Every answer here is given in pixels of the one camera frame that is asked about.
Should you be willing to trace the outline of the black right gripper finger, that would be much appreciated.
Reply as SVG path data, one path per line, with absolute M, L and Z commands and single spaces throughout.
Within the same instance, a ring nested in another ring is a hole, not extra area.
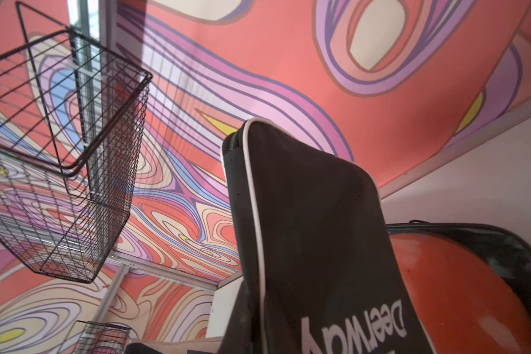
M 241 283 L 219 354 L 251 354 L 254 346 L 255 304 L 246 283 Z

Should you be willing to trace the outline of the black white-trimmed ping pong case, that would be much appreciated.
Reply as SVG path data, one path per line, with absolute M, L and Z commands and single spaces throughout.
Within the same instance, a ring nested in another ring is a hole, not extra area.
M 433 353 L 358 165 L 266 119 L 222 147 L 254 353 Z

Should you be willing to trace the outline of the cream canvas tote bag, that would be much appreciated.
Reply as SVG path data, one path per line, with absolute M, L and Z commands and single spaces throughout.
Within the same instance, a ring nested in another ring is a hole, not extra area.
M 130 353 L 218 353 L 222 337 L 210 339 L 195 339 L 186 342 L 158 342 L 133 339 L 126 346 L 124 354 Z

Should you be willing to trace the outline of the clear red ping pong case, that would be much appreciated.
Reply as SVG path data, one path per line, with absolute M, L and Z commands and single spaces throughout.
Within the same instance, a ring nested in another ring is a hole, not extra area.
M 531 246 L 487 224 L 387 227 L 417 315 L 438 353 L 531 353 Z

